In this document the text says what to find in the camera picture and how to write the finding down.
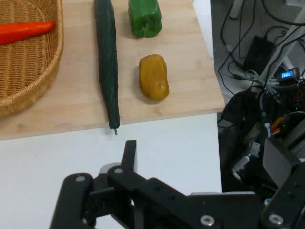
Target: green cucumber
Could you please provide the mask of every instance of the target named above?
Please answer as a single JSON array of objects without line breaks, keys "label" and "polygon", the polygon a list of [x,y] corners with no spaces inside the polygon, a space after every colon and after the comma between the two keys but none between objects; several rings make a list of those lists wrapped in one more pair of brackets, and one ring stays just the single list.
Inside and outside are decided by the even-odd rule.
[{"label": "green cucumber", "polygon": [[120,127],[116,29],[111,0],[94,0],[99,55],[99,81],[110,129]]}]

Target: metal bolt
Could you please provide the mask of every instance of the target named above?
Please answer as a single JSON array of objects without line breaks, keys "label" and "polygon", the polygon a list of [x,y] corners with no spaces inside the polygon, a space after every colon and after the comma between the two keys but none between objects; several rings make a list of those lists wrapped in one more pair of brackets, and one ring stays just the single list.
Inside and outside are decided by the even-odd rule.
[{"label": "metal bolt", "polygon": [[200,222],[207,227],[211,227],[215,224],[215,219],[212,216],[204,215],[201,216]]},{"label": "metal bolt", "polygon": [[114,170],[114,172],[115,172],[115,173],[122,173],[123,170],[122,170],[121,168],[116,168],[116,169]]},{"label": "metal bolt", "polygon": [[281,217],[277,214],[271,214],[269,216],[269,221],[276,225],[282,225],[284,223],[283,217]]},{"label": "metal bolt", "polygon": [[265,199],[264,204],[267,206],[267,205],[270,203],[270,201],[271,201],[271,199],[270,199],[270,198]]},{"label": "metal bolt", "polygon": [[77,182],[81,182],[81,181],[84,181],[86,178],[84,176],[79,176],[79,177],[76,177],[76,181]]}]

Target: yellow potato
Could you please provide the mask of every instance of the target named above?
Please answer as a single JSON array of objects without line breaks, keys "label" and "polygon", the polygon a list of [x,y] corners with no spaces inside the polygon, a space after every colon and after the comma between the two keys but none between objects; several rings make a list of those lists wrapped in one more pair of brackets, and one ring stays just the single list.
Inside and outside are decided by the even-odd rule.
[{"label": "yellow potato", "polygon": [[169,95],[166,63],[162,56],[154,54],[140,60],[140,88],[149,99],[162,100]]}]

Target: green bell pepper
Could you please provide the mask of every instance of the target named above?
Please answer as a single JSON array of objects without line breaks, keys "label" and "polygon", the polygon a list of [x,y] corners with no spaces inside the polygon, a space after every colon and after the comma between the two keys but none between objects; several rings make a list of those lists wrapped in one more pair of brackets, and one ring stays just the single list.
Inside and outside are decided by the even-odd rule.
[{"label": "green bell pepper", "polygon": [[162,29],[158,0],[129,0],[129,19],[136,37],[155,37]]}]

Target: orange carrot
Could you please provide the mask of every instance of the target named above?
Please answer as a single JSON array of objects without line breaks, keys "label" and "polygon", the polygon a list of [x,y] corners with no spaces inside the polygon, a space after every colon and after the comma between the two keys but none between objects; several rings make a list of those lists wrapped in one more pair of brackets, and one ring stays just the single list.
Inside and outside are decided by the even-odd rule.
[{"label": "orange carrot", "polygon": [[53,21],[0,24],[0,45],[41,35],[54,28],[55,22]]}]

